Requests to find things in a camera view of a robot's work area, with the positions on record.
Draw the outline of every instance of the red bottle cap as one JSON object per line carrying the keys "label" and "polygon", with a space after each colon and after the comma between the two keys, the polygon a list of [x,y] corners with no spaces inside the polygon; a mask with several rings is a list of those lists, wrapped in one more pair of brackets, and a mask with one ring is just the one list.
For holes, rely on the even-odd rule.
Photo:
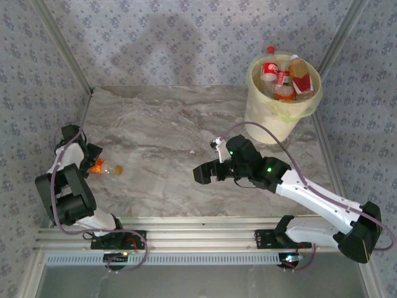
{"label": "red bottle cap", "polygon": [[272,47],[272,46],[267,47],[267,53],[274,54],[274,52],[275,52],[275,48],[274,47]]}

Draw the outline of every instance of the coca-cola bottle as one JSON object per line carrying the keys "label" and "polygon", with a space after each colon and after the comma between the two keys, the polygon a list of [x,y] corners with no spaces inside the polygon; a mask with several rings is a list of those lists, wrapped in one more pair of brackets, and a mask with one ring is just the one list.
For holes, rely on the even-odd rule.
{"label": "coca-cola bottle", "polygon": [[275,81],[277,79],[277,63],[274,56],[275,48],[267,48],[266,62],[262,66],[261,72],[261,88],[263,94],[267,97],[275,98]]}

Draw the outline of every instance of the trash bin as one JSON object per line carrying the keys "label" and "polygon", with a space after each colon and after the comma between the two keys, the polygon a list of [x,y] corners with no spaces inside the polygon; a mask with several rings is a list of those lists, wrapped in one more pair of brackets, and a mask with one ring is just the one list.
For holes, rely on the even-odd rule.
{"label": "trash bin", "polygon": [[[289,60],[291,53],[276,52],[277,61]],[[282,102],[271,99],[260,92],[261,68],[267,61],[264,55],[256,56],[247,72],[248,99],[245,121],[253,121],[268,128],[281,142],[284,141],[298,123],[299,119],[308,117],[316,111],[321,98],[323,88],[318,72],[306,62],[313,81],[316,94],[304,101]],[[246,124],[247,133],[265,144],[275,144],[275,140],[264,130],[255,125]]]}

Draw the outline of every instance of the red label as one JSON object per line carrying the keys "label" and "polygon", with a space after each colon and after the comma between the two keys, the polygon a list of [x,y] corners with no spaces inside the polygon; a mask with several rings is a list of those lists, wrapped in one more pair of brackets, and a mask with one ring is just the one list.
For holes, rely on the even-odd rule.
{"label": "red label", "polygon": [[309,73],[304,75],[302,78],[294,77],[293,86],[295,87],[295,91],[297,92],[297,94],[314,90],[313,82],[311,81]]}
{"label": "red label", "polygon": [[274,62],[266,62],[262,67],[262,75],[272,73],[277,76],[277,64]]}
{"label": "red label", "polygon": [[277,79],[276,79],[276,86],[282,86],[282,85],[287,85],[290,81],[290,73],[289,71],[284,71],[280,70],[277,73]]}

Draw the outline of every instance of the plastic bottle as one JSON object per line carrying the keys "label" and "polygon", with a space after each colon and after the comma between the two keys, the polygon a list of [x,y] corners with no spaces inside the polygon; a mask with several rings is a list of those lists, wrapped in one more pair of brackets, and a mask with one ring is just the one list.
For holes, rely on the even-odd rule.
{"label": "plastic bottle", "polygon": [[275,82],[275,88],[277,90],[280,86],[292,86],[290,84],[290,62],[282,61],[279,63],[279,70],[277,72],[277,79]]}
{"label": "plastic bottle", "polygon": [[109,163],[102,158],[98,158],[95,162],[95,165],[89,168],[89,171],[92,173],[120,176],[123,172],[123,167],[120,165],[113,165],[112,163]]}
{"label": "plastic bottle", "polygon": [[275,98],[275,80],[277,79],[277,63],[274,56],[275,48],[268,47],[267,48],[267,62],[262,65],[261,72],[261,84],[262,84],[262,92],[267,97]]}
{"label": "plastic bottle", "polygon": [[286,85],[276,87],[275,98],[279,101],[293,101],[293,88]]}
{"label": "plastic bottle", "polygon": [[292,55],[290,60],[290,77],[297,101],[312,98],[316,93],[305,61],[299,59],[298,55]]}

